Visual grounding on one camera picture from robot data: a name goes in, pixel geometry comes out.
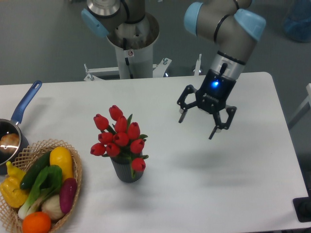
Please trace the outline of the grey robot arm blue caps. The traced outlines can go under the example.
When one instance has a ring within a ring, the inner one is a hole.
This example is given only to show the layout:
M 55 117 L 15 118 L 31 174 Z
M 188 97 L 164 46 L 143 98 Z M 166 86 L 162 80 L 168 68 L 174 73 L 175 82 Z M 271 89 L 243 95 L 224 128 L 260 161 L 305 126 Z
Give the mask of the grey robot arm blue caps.
M 184 117 L 198 107 L 211 114 L 214 133 L 227 130 L 236 107 L 226 100 L 264 31 L 264 18 L 248 10 L 249 0 L 212 0 L 192 3 L 184 15 L 185 29 L 219 46 L 200 88 L 186 86 L 177 104 Z M 114 46 L 121 79 L 150 78 L 153 45 L 159 36 L 157 20 L 142 0 L 89 0 L 81 17 L 98 37 Z

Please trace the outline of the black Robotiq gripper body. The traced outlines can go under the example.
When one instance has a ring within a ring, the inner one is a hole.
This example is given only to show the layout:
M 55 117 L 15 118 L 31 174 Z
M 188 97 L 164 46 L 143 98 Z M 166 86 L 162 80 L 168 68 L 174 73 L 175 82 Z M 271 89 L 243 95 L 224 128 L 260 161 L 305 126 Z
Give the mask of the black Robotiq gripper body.
M 234 79 L 209 69 L 201 87 L 195 92 L 198 108 L 210 114 L 224 109 L 235 83 Z

